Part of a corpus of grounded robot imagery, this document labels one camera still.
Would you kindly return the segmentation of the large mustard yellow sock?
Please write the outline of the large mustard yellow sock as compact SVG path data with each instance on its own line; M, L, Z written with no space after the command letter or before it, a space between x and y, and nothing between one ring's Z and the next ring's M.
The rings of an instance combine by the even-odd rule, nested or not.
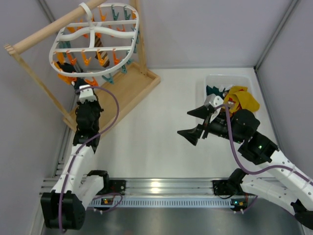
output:
M248 91L248 88L243 86L233 86L225 96L224 104L228 106L231 114L241 109L247 109L253 113L260 109L259 102Z

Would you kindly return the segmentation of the dark navy sock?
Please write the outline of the dark navy sock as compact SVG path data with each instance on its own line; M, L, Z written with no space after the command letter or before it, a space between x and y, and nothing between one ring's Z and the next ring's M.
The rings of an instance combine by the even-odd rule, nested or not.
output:
M76 77L75 79L76 79L75 81L71 81L71 84L75 91L79 90L81 86L84 86L87 84L85 80L80 77Z
M67 73L74 73L76 72L76 69L73 65L69 64L69 63L63 63L61 64L59 61L57 62L59 68Z

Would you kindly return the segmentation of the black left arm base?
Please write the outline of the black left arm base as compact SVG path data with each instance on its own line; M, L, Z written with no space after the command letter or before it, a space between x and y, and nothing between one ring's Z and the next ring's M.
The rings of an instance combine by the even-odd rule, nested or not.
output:
M125 195L126 180L110 180L108 193L120 193Z

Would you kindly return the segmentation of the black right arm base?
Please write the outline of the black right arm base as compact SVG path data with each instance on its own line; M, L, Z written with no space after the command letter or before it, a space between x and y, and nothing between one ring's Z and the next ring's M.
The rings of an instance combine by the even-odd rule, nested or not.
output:
M230 180L213 180L212 184L215 196L230 198L234 195L242 195L240 185Z

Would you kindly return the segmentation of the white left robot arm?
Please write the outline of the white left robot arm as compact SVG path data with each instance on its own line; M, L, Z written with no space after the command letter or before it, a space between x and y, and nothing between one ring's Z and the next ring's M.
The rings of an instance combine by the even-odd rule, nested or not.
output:
M78 102L75 110L77 129L70 157L57 183L41 196L48 228L61 232L81 229L88 205L99 191L107 188L108 173L93 169L102 111L96 100Z

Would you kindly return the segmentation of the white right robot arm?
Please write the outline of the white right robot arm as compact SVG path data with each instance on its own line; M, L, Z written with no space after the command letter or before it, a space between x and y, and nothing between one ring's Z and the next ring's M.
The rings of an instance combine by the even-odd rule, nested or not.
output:
M203 105L188 115L203 119L177 133L197 145L208 134L229 140L238 168L227 179L231 195L253 194L286 210L301 225L313 228L313 180L293 164L268 137L258 132L255 115L241 109L231 115L226 105Z

